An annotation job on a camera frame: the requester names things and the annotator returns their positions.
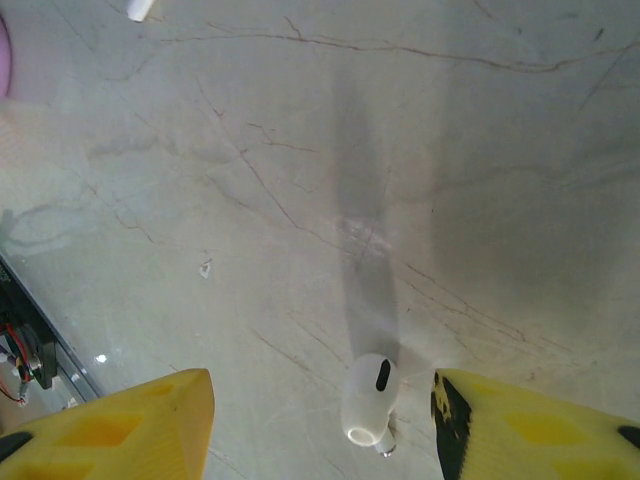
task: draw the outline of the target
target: red wire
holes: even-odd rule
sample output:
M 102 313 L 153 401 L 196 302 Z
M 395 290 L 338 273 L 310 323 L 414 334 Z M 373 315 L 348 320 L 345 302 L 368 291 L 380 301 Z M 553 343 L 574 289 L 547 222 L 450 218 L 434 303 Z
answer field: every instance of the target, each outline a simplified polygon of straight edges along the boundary
M 11 335 L 11 338 L 13 338 L 13 341 L 16 342 L 16 344 L 18 345 L 18 349 L 20 350 L 20 355 L 22 356 L 22 363 L 24 365 L 24 370 L 27 376 L 25 381 L 28 382 L 29 380 L 31 380 L 31 374 L 29 373 L 29 364 L 27 363 L 29 361 L 29 357 L 27 356 L 27 349 L 24 348 L 24 344 L 22 343 L 22 340 L 20 340 L 20 337 L 16 335 L 16 332 L 13 330 L 13 327 L 11 325 L 7 325 L 7 331 L 9 332 L 9 335 Z

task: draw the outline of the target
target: marble floor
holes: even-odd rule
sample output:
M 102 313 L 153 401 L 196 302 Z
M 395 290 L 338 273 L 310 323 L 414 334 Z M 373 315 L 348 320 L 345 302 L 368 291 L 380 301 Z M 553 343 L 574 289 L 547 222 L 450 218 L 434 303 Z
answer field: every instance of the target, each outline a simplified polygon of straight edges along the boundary
M 435 366 L 640 419 L 640 3 L 0 11 L 2 249 L 104 391 L 210 370 L 207 479 L 441 478 Z

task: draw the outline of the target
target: black marking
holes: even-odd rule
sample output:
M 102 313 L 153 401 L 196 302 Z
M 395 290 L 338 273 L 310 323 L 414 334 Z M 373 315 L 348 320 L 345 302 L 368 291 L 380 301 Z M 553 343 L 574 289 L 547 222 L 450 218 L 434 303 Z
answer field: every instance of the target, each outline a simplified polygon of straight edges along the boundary
M 446 395 L 443 403 L 449 404 L 450 414 L 445 419 L 443 412 L 435 409 L 438 458 L 444 479 L 459 480 L 469 442 L 471 407 L 447 378 L 442 379 L 442 384 Z
M 436 418 L 436 410 L 438 409 L 437 402 L 436 392 L 431 392 L 431 418 Z
M 624 437 L 631 445 L 640 448 L 640 428 L 623 425 L 618 428 L 618 433 Z
M 384 389 L 387 388 L 390 373 L 391 362 L 389 362 L 389 360 L 384 360 L 382 365 L 380 365 L 380 373 L 378 373 L 378 380 L 376 380 L 376 390 L 384 392 Z
M 16 432 L 0 438 L 0 462 L 20 450 L 32 438 L 29 432 Z

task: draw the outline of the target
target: small debris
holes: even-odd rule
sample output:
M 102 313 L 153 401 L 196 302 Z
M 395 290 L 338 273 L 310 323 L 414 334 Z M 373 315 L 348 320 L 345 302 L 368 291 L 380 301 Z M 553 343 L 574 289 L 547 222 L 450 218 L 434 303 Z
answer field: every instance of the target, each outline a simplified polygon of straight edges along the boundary
M 211 259 L 207 260 L 202 265 L 200 265 L 200 268 L 198 269 L 198 273 L 205 280 L 209 278 L 209 273 L 211 273 Z

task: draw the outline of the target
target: white earbud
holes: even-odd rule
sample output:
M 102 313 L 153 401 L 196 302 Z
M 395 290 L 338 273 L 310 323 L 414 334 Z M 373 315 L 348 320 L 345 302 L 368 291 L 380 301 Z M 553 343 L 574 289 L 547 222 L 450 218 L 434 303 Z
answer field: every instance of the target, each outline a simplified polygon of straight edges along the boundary
M 389 430 L 389 414 L 399 389 L 398 371 L 387 357 L 369 353 L 356 359 L 342 396 L 342 431 L 347 438 L 390 456 L 396 441 Z

